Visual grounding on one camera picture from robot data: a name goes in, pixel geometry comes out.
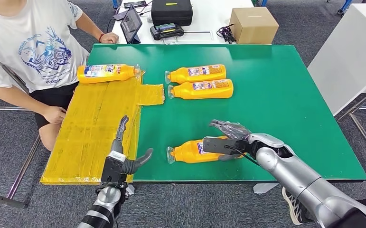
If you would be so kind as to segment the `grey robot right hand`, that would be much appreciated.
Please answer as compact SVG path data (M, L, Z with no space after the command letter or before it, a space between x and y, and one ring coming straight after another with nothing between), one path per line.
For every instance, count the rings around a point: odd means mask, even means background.
M221 121L213 119L209 126L215 127L220 130L225 136L236 140L247 140L248 136L252 133L250 130L240 125L239 123L232 123L229 121Z

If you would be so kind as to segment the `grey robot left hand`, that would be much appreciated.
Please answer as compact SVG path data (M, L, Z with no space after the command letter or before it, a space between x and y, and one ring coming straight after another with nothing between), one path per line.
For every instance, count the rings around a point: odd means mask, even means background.
M126 155L123 153L122 140L128 121L129 118L127 115L124 115L121 118L119 128L117 130L116 137L112 142L109 155L110 157L122 162L122 174L132 175L152 157L153 148L149 148L143 156L135 160L130 160L126 158Z

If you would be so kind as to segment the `person's right hand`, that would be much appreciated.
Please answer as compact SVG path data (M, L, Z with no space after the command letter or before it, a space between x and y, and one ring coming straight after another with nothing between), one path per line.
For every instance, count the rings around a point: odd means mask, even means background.
M58 106L47 106L42 115L51 124L60 124L66 116L66 110Z

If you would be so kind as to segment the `person's left hand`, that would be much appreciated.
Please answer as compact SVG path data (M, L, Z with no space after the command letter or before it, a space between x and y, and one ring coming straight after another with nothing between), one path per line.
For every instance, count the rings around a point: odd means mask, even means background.
M119 41L119 36L112 32L109 32L106 34L101 34L98 41L105 44L116 44Z

